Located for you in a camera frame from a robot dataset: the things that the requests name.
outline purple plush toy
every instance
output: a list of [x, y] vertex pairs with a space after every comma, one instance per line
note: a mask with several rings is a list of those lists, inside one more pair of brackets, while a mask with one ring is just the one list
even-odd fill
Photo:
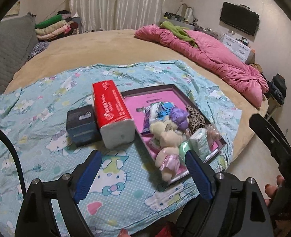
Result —
[[176, 125], [178, 125], [178, 129], [181, 131], [185, 131], [188, 128], [188, 117], [189, 113], [177, 107], [173, 107], [170, 113], [170, 119]]

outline finger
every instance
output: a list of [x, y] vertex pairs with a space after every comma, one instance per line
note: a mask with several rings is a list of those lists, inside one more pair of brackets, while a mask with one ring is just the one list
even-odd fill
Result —
[[277, 180], [277, 185], [278, 185], [278, 186], [280, 186], [281, 184], [283, 184], [284, 181], [285, 181], [284, 177], [282, 177], [281, 175], [278, 175], [278, 176], [276, 177], [276, 180]]
[[268, 207], [268, 206], [271, 204], [271, 202], [272, 202], [271, 199], [265, 199], [264, 201], [265, 201], [265, 204], [266, 204], [267, 207]]
[[267, 194], [268, 197], [270, 197], [271, 199], [273, 199], [275, 193], [277, 191], [277, 187], [267, 184], [265, 186], [265, 193]]

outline blue gripper pad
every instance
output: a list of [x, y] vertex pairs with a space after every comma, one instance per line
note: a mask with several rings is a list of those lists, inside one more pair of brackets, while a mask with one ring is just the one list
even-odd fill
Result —
[[193, 150], [186, 153], [185, 164], [201, 197], [206, 200], [213, 199], [216, 193], [216, 183], [213, 177], [215, 172], [211, 166], [204, 164]]
[[79, 201], [86, 198], [98, 170], [100, 169], [101, 157], [101, 153], [97, 151], [93, 157], [89, 156], [89, 160], [86, 160], [82, 164], [83, 166], [86, 166], [86, 168], [76, 183], [76, 190], [73, 196], [75, 204], [78, 204]]

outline plastic bag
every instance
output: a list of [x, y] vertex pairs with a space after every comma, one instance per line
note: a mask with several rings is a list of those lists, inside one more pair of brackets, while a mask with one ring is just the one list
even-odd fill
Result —
[[209, 147], [211, 147], [215, 141], [221, 139], [221, 134], [214, 124], [205, 125], [205, 128], [207, 130], [207, 142]]

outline stack of folded clothes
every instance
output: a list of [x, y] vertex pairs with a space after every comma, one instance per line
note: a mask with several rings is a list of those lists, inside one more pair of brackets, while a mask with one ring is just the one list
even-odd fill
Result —
[[280, 105], [284, 105], [286, 98], [286, 83], [285, 78], [277, 74], [273, 77], [272, 82], [268, 82], [270, 94], [277, 100]]
[[74, 34], [78, 24], [69, 11], [59, 11], [57, 15], [35, 25], [39, 41], [53, 41]]

